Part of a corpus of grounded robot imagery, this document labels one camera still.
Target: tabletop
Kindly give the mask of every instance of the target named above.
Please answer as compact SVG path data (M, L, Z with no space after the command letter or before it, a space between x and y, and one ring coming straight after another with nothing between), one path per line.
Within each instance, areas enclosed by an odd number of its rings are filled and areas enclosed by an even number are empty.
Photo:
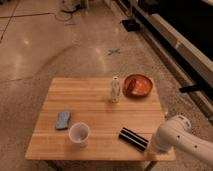
M113 160L172 161L175 153L144 153L118 139L126 127L150 140L164 122L156 86L141 99L120 93L119 102L110 102L112 78L55 78L43 104L26 152L28 160ZM57 115L71 111L69 127L84 122L90 127L88 145L76 148L68 130L56 131Z

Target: table leg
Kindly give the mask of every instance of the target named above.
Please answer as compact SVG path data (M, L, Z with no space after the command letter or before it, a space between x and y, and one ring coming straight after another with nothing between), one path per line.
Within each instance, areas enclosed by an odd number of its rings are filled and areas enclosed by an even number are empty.
M150 171L150 170L152 170L152 168L153 168L156 164L157 164L156 161L151 161L151 162L148 164L148 166L145 168L144 171Z
M63 169L58 166L54 161L52 160L45 160L45 162L55 171L62 171Z

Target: white object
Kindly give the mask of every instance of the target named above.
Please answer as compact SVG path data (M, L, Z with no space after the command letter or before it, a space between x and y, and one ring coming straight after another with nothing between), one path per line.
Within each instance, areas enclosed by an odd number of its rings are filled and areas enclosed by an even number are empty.
M79 147L85 147L89 137L89 127L83 122L75 123L69 130L69 138Z
M111 82L111 101L113 103L116 103L119 101L119 94L120 94L120 83L119 83L119 78L114 76L112 78L112 82Z
M186 117L177 115L171 118L153 135L154 149L167 152L175 146L213 167L213 143L188 133L190 129L191 123Z

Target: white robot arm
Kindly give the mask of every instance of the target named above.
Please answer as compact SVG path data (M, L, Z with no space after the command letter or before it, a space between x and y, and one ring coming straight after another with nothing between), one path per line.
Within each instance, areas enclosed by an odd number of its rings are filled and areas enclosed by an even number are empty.
M154 149L162 152L175 146L213 168L213 143L188 133L190 129L190 121L182 115L177 115L160 125L152 137L152 145Z

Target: cable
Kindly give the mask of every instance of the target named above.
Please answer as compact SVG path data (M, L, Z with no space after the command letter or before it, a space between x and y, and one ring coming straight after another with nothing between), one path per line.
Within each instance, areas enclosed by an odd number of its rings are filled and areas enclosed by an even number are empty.
M36 14L14 15L14 13L15 13L15 11L16 11L18 5L20 4L20 1L21 1L21 0L18 0L18 1L17 1L16 6L14 7L14 9L13 9L13 11L12 11L11 16L3 16L3 17L0 17L0 19L9 18L9 20L8 20L8 22L7 22L7 25L5 26L5 29L4 29L4 30L0 30L0 31L3 32L2 35L1 35L1 38L0 38L0 43L2 43L2 40L3 40L3 38L4 38L4 35L5 35L6 31L7 31L7 28L8 28L8 26L9 26L9 24L10 24L12 18L16 18L16 17L32 17L32 16L39 16L39 15L54 15L54 18L55 18L57 21L60 21L60 22L67 22L67 21L69 21L69 20L72 19L73 13L80 9L80 6L76 6L76 9L75 9L74 11L70 11L69 8L64 4L64 2L62 2L63 6L64 6L64 8L65 8L66 10L61 9L60 12L70 14L70 17L67 18L67 19L60 19L60 18L57 17L57 15L56 15L55 13L36 13Z
M56 19L57 21L61 21L61 22L66 22L66 21L69 21L69 20L72 19L72 14L71 14L71 13L69 13L69 14L70 14L70 17L67 18L67 19L60 19L60 18L57 17L57 15L56 15L55 13L51 13L51 14L54 15L54 17L55 17L55 19Z
M13 9L13 11L12 11L12 14L11 14L11 16L10 16L10 19L9 19L9 21L7 22L7 25L5 26L5 29L4 29L4 31L3 31L2 35L1 35L0 43L2 42L2 40L3 40L3 38L4 38L4 34L5 34L6 31L7 31L7 28L8 28L8 26L9 26L9 24L10 24L10 21L12 20L13 15L14 15L14 13L15 13L15 11L16 11L18 5L20 4L20 1L21 1L21 0L18 0L18 1L17 1L16 6L14 7L14 9Z

